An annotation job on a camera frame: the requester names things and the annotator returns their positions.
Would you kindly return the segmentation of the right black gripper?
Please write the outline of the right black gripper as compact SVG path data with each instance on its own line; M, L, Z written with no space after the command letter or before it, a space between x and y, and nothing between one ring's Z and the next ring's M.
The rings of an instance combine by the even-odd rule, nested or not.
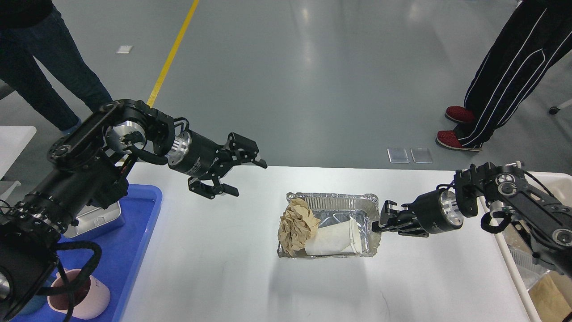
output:
M379 234L393 232L407 237L429 237L429 234L458 230L463 222L464 216L456 202L455 193L439 188L401 206L386 200L379 219L372 222L370 230Z

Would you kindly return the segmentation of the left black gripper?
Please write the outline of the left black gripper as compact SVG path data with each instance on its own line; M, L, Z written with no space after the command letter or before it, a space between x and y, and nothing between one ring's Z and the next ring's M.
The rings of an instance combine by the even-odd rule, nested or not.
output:
M232 167L252 163L267 169L268 165L259 156L257 143L235 132L227 135L224 145L184 130L174 137L173 145L166 154L170 169L188 175L188 189L195 194L214 199L218 195L239 196L236 187L221 183L219 178ZM202 181L212 180L213 185Z

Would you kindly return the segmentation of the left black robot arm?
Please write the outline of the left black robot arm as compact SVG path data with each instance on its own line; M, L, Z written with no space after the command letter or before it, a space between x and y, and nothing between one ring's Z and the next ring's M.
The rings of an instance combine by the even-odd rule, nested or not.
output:
M213 199L238 189L221 183L237 165L267 167L256 142L230 133L219 145L143 101L108 102L55 142L53 171L1 214L1 320L12 320L36 295L73 295L102 257L92 241L60 242L84 206L107 208L127 195L136 161L186 174L191 192Z

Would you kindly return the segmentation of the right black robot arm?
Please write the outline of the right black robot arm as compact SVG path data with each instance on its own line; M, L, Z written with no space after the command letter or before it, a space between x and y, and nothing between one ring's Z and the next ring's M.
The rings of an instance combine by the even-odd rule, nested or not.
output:
M480 220L482 230L498 234L513 226L530 249L533 263L571 275L571 208L519 162L470 165L456 171L450 183L437 185L401 209L386 200L370 229L410 237L452 232L462 227L464 219L477 216L481 196L488 208Z

